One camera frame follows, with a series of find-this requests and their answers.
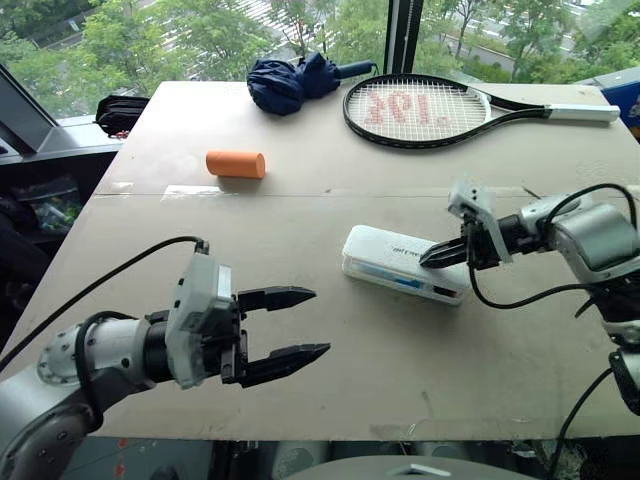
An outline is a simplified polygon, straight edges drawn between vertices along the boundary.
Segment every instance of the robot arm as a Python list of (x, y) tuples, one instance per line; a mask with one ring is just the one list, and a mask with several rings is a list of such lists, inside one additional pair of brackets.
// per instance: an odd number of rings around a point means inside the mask
[(249, 311), (313, 298), (299, 287), (231, 293), (231, 269), (196, 249), (172, 308), (134, 319), (100, 312), (58, 333), (37, 363), (0, 383), (0, 478), (58, 478), (102, 413), (126, 396), (175, 380), (183, 389), (220, 375), (250, 387), (286, 377), (329, 344), (291, 346), (249, 362)]
[(420, 264), (444, 268), (467, 262), (482, 270), (511, 262), (516, 253), (558, 251), (590, 295), (577, 314), (596, 305), (605, 331), (619, 345), (609, 363), (625, 403), (640, 415), (640, 236), (612, 205), (574, 196), (539, 199), (498, 220), (490, 192), (459, 181), (449, 211), (462, 218), (462, 235), (434, 245)]

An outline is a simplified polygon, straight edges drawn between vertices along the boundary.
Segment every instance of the black cable wire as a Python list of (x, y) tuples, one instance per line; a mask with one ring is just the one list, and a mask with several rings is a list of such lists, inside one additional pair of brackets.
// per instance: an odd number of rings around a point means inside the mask
[(616, 183), (599, 183), (597, 185), (592, 185), (590, 187), (583, 188), (582, 190), (579, 190), (576, 193), (572, 193), (567, 198), (564, 198), (555, 207), (553, 207), (553, 209), (551, 210), (551, 212), (549, 212), (549, 215), (547, 215), (547, 218), (544, 221), (544, 224), (542, 227), (542, 239), (544, 240), (547, 238), (547, 236), (551, 231), (551, 221), (558, 214), (558, 212), (562, 210), (566, 205), (573, 202), (576, 198), (586, 195), (587, 193), (593, 192), (595, 190), (604, 190), (607, 188), (618, 190), (619, 192), (622, 192), (622, 194), (625, 196), (625, 198), (627, 199), (627, 203), (629, 204), (629, 220), (631, 221), (631, 225), (633, 225), (633, 228), (637, 230), (638, 216), (636, 213), (636, 204), (634, 203), (633, 195), (629, 193), (629, 190), (627, 190), (623, 186), (618, 185)]
[(469, 266), (469, 279), (471, 280), (471, 288), (473, 292), (476, 294), (478, 299), (488, 305), (489, 307), (497, 308), (500, 310), (511, 310), (513, 308), (524, 307), (525, 305), (529, 305), (530, 303), (537, 302), (538, 300), (542, 300), (543, 298), (549, 297), (551, 295), (555, 295), (556, 293), (566, 292), (569, 290), (587, 290), (592, 292), (605, 292), (604, 289), (597, 287), (595, 285), (589, 284), (568, 284), (568, 285), (560, 285), (558, 287), (550, 288), (549, 290), (545, 290), (531, 297), (525, 298), (524, 300), (520, 300), (513, 303), (496, 303), (488, 298), (486, 298), (480, 288), (478, 287), (478, 282), (476, 280), (476, 272), (474, 268), (474, 260), (475, 260), (475, 252), (473, 251), (473, 226), (468, 228), (468, 237), (467, 237), (467, 264)]
[(53, 312), (51, 315), (49, 315), (42, 323), (40, 323), (36, 328), (34, 328), (31, 332), (29, 332), (29, 334), (24, 339), (22, 339), (20, 341), (20, 343), (18, 343), (15, 347), (13, 347), (11, 349), (11, 351), (9, 353), (7, 353), (2, 358), (2, 360), (0, 360), (0, 372), (2, 372), (7, 367), (7, 365), (9, 365), (9, 363), (11, 363), (11, 361), (15, 357), (17, 357), (18, 354), (22, 350), (24, 350), (27, 345), (29, 345), (29, 343), (31, 343), (33, 341), (34, 338), (36, 338), (38, 335), (40, 335), (60, 315), (62, 315), (64, 312), (66, 312), (69, 308), (71, 308), (79, 300), (84, 298), (86, 295), (91, 293), (93, 290), (98, 288), (100, 285), (105, 283), (107, 280), (110, 280), (111, 278), (115, 277), (117, 274), (119, 274), (123, 270), (126, 270), (127, 268), (129, 268), (133, 264), (139, 262), (143, 258), (148, 257), (152, 253), (155, 253), (155, 252), (157, 252), (158, 250), (160, 250), (160, 249), (162, 249), (164, 247), (167, 247), (169, 245), (173, 245), (174, 243), (182, 243), (182, 242), (193, 242), (193, 243), (195, 243), (196, 244), (196, 250), (202, 249), (202, 248), (206, 248), (205, 247), (206, 242), (203, 239), (199, 238), (199, 237), (187, 236), (187, 235), (180, 236), (180, 237), (174, 237), (174, 238), (170, 238), (168, 240), (165, 240), (163, 242), (160, 242), (160, 243), (154, 245), (153, 247), (150, 247), (150, 248), (146, 249), (145, 251), (143, 251), (143, 252), (139, 253), (138, 255), (136, 255), (135, 257), (133, 257), (131, 260), (128, 260), (127, 262), (123, 263), (119, 267), (114, 268), (109, 273), (107, 273), (107, 274), (103, 275), (102, 277), (98, 278), (96, 281), (91, 283), (89, 286), (85, 287), (82, 291), (80, 291), (79, 293), (74, 295), (72, 298), (67, 300), (67, 302), (65, 302), (55, 312)]
[(98, 430), (102, 423), (104, 422), (104, 416), (102, 414), (102, 408), (98, 403), (98, 397), (93, 388), (93, 384), (91, 383), (91, 370), (89, 370), (89, 366), (87, 364), (87, 355), (86, 355), (86, 339), (87, 332), (89, 328), (95, 323), (100, 323), (102, 320), (106, 318), (117, 318), (117, 319), (125, 319), (125, 318), (133, 318), (131, 315), (126, 315), (120, 312), (114, 312), (110, 310), (106, 310), (104, 312), (98, 312), (91, 315), (87, 318), (84, 323), (80, 326), (78, 333), (76, 334), (75, 341), (75, 365), (76, 372), (78, 375), (78, 381), (80, 382), (80, 389), (84, 394), (84, 397), (89, 405), (89, 409), (91, 411), (92, 422), (91, 422), (91, 432), (95, 432)]
[(560, 454), (562, 453), (562, 449), (564, 447), (564, 441), (567, 435), (567, 430), (569, 430), (569, 426), (571, 425), (571, 422), (573, 421), (574, 417), (578, 413), (578, 410), (580, 410), (580, 407), (582, 407), (582, 404), (584, 404), (584, 402), (587, 401), (587, 398), (589, 398), (589, 395), (593, 393), (593, 391), (598, 387), (598, 385), (600, 385), (602, 381), (612, 373), (612, 371), (613, 370), (611, 370), (611, 368), (607, 368), (604, 372), (602, 372), (598, 376), (598, 378), (596, 378), (593, 381), (591, 385), (589, 385), (589, 388), (587, 388), (584, 391), (584, 393), (580, 396), (576, 404), (573, 406), (573, 409), (571, 410), (567, 418), (564, 420), (564, 423), (562, 424), (562, 428), (560, 428), (560, 433), (558, 434), (558, 437), (556, 439), (556, 449), (551, 455), (549, 470), (547, 470), (547, 477), (546, 477), (547, 480), (555, 480), (556, 470), (558, 469), (558, 461), (560, 460)]

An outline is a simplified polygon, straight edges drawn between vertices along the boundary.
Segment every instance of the wooden table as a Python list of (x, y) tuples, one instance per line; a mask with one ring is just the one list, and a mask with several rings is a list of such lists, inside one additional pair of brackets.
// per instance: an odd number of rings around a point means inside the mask
[[(515, 100), (605, 102), (592, 87), (483, 85)], [(460, 307), (345, 277), (341, 249), (367, 224), (442, 241), (454, 179), (468, 174), (508, 215), (539, 194), (596, 182), (638, 183), (640, 150), (617, 121), (606, 127), (523, 122), (451, 148), (382, 148), (344, 124), (344, 90), (285, 118), (262, 113), (243, 84), (165, 83), (105, 174), (52, 263), (9, 345), (83, 286), (149, 245), (178, 234), (211, 242), (237, 290), (311, 288), (318, 298), (245, 321), (252, 359), (297, 343), (331, 342), (300, 372), (242, 390), (210, 379), (127, 398), (103, 435), (229, 439), (549, 438), (614, 349), (585, 299), (566, 293), (515, 311), (469, 295)], [(208, 149), (257, 150), (262, 181), (217, 179)], [(618, 198), (611, 201), (621, 208)], [(98, 310), (135, 315), (167, 308), (190, 247), (145, 260), (73, 307), (7, 369), (35, 361), (48, 339)], [(485, 294), (512, 301), (572, 282), (555, 254), (518, 256), (482, 272)], [(612, 380), (585, 405), (573, 436), (637, 434)]]

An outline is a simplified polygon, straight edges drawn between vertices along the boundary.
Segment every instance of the window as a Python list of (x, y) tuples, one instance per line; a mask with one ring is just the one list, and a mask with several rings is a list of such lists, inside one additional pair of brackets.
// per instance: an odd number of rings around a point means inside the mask
[(414, 72), (573, 83), (638, 65), (638, 1), (427, 0)]
[(57, 119), (165, 80), (244, 80), (258, 57), (382, 66), (387, 0), (0, 0), (0, 63)]

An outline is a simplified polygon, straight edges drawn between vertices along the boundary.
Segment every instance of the folded umbrella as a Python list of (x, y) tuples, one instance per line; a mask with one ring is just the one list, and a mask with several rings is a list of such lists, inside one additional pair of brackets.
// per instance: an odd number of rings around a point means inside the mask
[(369, 73), (374, 66), (363, 61), (338, 67), (319, 53), (297, 67), (281, 60), (258, 60), (247, 75), (247, 86), (262, 110), (288, 115), (300, 110), (306, 98), (323, 97), (340, 86), (340, 79)]

